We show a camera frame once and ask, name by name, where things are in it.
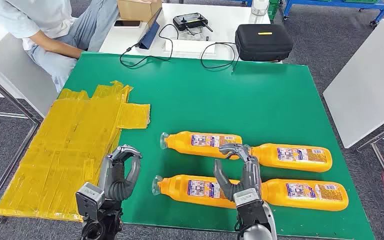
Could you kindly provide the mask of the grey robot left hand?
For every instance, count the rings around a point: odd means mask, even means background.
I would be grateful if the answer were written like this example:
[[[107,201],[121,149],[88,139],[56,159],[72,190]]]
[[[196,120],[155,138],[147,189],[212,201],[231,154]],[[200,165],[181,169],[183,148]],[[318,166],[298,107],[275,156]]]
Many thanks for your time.
[[[141,170],[142,154],[131,145],[118,146],[101,163],[98,186],[108,200],[128,199],[135,188]]]

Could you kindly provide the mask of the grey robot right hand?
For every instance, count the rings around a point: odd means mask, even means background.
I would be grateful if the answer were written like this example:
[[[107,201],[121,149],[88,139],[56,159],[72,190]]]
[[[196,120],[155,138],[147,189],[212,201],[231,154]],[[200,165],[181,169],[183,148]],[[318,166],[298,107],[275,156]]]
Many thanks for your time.
[[[229,159],[237,156],[243,160],[242,175],[238,183],[232,183],[222,170],[222,164],[219,159],[214,160],[213,173],[225,197],[234,201],[234,194],[241,191],[254,188],[258,199],[262,200],[261,188],[262,179],[259,160],[251,154],[251,147],[240,143],[227,143],[221,145],[218,150],[227,155]]]

